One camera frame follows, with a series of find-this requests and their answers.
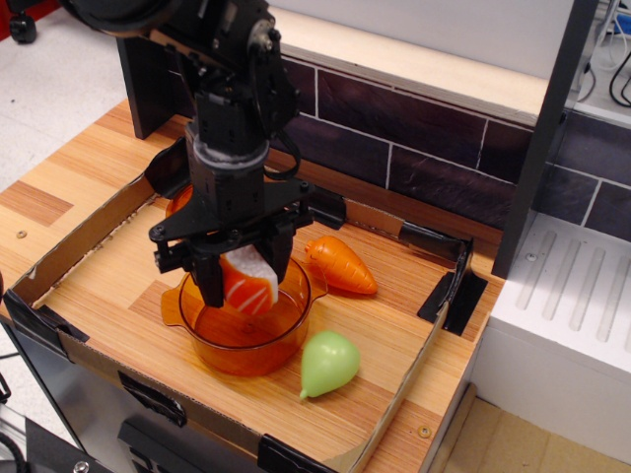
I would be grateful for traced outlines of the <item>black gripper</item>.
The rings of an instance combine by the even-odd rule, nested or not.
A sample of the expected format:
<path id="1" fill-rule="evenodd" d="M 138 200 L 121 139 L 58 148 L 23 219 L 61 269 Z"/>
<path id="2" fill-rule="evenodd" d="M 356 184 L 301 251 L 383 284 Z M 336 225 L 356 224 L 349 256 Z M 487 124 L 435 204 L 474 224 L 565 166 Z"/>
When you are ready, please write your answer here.
<path id="1" fill-rule="evenodd" d="M 193 186 L 188 204 L 149 238 L 159 270 L 188 271 L 207 306 L 225 303 L 221 254 L 252 244 L 282 283 L 296 230 L 313 222 L 308 200 L 315 187 L 296 177 L 269 179 L 267 152 L 262 146 L 249 156 L 222 155 L 181 137 L 148 166 L 148 181 L 162 197 Z"/>

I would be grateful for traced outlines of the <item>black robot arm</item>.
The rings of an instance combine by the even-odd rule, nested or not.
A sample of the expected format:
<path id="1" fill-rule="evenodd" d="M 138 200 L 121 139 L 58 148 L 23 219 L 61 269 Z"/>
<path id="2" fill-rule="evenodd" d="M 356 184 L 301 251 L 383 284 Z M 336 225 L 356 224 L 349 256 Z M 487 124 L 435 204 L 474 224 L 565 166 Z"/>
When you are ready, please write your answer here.
<path id="1" fill-rule="evenodd" d="M 285 131 L 299 112 L 299 93 L 267 3 L 68 1 L 65 8 L 96 31 L 172 52 L 193 100 L 184 136 L 145 172 L 163 197 L 192 188 L 189 201 L 149 232 L 160 271 L 188 272 L 214 307 L 224 302 L 220 258 L 232 250 L 253 245 L 283 278 L 296 230 L 313 220 L 313 187 L 295 169 L 265 166 L 272 140 L 299 155 Z"/>

